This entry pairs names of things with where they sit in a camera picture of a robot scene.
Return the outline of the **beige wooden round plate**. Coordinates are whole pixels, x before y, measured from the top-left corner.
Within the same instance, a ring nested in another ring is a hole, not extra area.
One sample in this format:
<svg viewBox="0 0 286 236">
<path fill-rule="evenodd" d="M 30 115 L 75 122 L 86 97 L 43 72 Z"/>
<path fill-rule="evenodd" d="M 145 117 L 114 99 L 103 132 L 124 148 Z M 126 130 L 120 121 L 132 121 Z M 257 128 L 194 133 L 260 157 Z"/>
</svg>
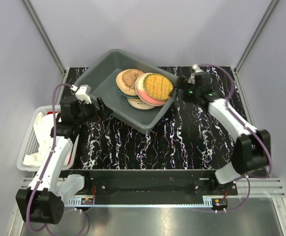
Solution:
<svg viewBox="0 0 286 236">
<path fill-rule="evenodd" d="M 151 73 L 143 79 L 143 88 L 151 97 L 166 101 L 174 89 L 172 82 L 164 75 Z"/>
</svg>

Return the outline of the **dark transparent glass plate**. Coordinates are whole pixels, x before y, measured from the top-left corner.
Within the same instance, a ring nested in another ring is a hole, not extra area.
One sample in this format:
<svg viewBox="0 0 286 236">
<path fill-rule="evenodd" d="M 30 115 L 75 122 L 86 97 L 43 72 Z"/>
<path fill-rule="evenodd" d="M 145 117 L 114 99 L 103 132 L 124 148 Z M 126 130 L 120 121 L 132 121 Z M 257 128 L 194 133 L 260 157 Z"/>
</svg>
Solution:
<svg viewBox="0 0 286 236">
<path fill-rule="evenodd" d="M 128 69 L 124 71 L 122 75 L 122 80 L 125 85 L 131 89 L 135 88 L 136 80 L 142 75 L 144 72 L 138 69 Z"/>
</svg>

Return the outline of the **pink and cream plate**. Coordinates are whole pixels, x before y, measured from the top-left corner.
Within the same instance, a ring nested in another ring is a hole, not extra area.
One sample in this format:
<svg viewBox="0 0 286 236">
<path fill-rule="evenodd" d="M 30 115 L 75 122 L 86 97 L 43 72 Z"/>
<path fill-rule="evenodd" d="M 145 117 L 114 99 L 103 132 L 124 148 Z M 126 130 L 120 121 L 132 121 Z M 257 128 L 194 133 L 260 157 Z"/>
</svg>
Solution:
<svg viewBox="0 0 286 236">
<path fill-rule="evenodd" d="M 166 104 L 166 100 L 162 101 L 162 100 L 157 100 L 153 97 L 151 97 L 145 90 L 143 87 L 143 81 L 145 79 L 146 76 L 151 75 L 152 73 L 144 73 L 142 74 L 135 83 L 135 89 L 136 92 L 139 96 L 139 98 L 141 100 L 143 100 L 144 102 L 146 102 L 147 104 L 150 104 L 152 106 L 163 106 Z"/>
</svg>

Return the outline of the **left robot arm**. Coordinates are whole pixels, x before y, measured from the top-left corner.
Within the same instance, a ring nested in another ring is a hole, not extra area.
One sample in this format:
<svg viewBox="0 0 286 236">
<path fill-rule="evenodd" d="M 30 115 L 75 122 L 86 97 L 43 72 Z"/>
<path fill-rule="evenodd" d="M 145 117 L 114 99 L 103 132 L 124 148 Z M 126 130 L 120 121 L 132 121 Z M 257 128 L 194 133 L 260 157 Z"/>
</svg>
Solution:
<svg viewBox="0 0 286 236">
<path fill-rule="evenodd" d="M 93 104 L 91 100 L 67 97 L 60 105 L 60 112 L 53 112 L 53 127 L 43 162 L 27 189 L 19 189 L 16 194 L 19 211 L 27 224 L 58 224 L 65 203 L 77 192 L 85 195 L 91 191 L 92 183 L 83 175 L 72 174 L 61 185 L 57 182 L 81 125 L 104 121 L 113 113 L 102 98 L 96 100 Z"/>
</svg>

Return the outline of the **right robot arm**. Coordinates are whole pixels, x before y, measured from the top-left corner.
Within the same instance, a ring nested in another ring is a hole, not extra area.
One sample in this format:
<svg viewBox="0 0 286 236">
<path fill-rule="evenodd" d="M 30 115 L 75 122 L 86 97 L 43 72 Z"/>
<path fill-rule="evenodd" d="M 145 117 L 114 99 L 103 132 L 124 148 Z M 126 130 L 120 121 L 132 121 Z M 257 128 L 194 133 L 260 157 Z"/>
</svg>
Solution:
<svg viewBox="0 0 286 236">
<path fill-rule="evenodd" d="M 205 109 L 226 129 L 235 142 L 230 161 L 217 169 L 209 182 L 210 192 L 220 195 L 228 183 L 243 175 L 271 165 L 271 141 L 267 130 L 259 130 L 248 123 L 214 90 L 207 72 L 195 72 L 189 79 L 178 78 L 174 88 L 181 99 Z"/>
</svg>

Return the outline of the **cream leaf pattern plate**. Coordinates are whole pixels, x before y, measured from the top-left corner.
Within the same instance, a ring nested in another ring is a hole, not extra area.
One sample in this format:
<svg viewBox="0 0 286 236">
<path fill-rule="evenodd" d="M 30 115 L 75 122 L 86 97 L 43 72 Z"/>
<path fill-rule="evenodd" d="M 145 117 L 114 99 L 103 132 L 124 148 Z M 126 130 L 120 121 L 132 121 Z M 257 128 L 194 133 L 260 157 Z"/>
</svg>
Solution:
<svg viewBox="0 0 286 236">
<path fill-rule="evenodd" d="M 116 85 L 117 85 L 117 86 L 120 88 L 120 90 L 121 90 L 122 92 L 124 92 L 125 94 L 127 94 L 127 95 L 129 95 L 129 96 L 131 96 L 131 97 L 137 97 L 138 94 L 137 94 L 137 92 L 136 92 L 136 89 L 135 89 L 135 88 L 129 88 L 129 87 L 127 87 L 127 86 L 125 85 L 125 83 L 123 82 L 123 80 L 122 80 L 122 75 L 123 75 L 124 71 L 126 71 L 126 70 L 121 71 L 121 72 L 117 75 L 117 77 L 116 77 Z"/>
</svg>

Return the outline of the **teal embossed plate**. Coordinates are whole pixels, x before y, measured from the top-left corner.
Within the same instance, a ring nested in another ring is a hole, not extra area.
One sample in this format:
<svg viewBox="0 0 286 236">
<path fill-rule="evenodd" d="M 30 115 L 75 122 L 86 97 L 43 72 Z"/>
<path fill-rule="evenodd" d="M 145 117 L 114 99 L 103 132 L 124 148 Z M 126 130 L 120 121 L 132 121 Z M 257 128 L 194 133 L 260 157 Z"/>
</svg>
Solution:
<svg viewBox="0 0 286 236">
<path fill-rule="evenodd" d="M 125 97 L 127 97 L 127 98 L 128 98 L 128 97 L 131 97 L 131 96 L 125 94 L 124 92 L 122 92 L 118 86 L 116 86 L 116 89 L 118 90 L 118 92 L 119 92 L 121 95 L 123 95 L 123 96 L 125 96 Z"/>
</svg>

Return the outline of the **grey plastic bin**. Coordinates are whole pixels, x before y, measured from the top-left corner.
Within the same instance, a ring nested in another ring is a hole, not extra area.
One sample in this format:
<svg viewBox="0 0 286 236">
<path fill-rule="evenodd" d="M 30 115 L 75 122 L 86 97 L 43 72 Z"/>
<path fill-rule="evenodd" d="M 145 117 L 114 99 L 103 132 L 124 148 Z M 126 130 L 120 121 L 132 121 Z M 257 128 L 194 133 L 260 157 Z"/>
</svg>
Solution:
<svg viewBox="0 0 286 236">
<path fill-rule="evenodd" d="M 113 111 L 112 116 L 140 133 L 148 134 L 171 107 L 174 98 L 170 98 L 164 106 L 147 111 L 131 106 L 127 98 L 117 91 L 116 77 L 121 71 L 132 68 L 143 72 L 162 74 L 174 85 L 178 79 L 177 76 L 141 57 L 123 50 L 113 49 L 90 66 L 78 78 L 75 85 L 89 85 L 91 87 L 90 97 L 95 105 L 98 104 L 96 98 L 102 98 L 105 105 Z"/>
</svg>

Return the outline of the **cream and blue plate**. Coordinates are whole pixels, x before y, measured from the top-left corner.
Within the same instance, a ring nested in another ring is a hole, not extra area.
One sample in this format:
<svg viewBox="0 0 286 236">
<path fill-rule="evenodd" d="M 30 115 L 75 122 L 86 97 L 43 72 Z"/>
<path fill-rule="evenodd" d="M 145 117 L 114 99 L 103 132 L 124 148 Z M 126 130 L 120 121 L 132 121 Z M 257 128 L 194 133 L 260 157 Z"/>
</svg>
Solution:
<svg viewBox="0 0 286 236">
<path fill-rule="evenodd" d="M 127 101 L 131 106 L 139 110 L 151 110 L 155 108 L 155 106 L 147 104 L 139 98 L 127 98 Z"/>
</svg>

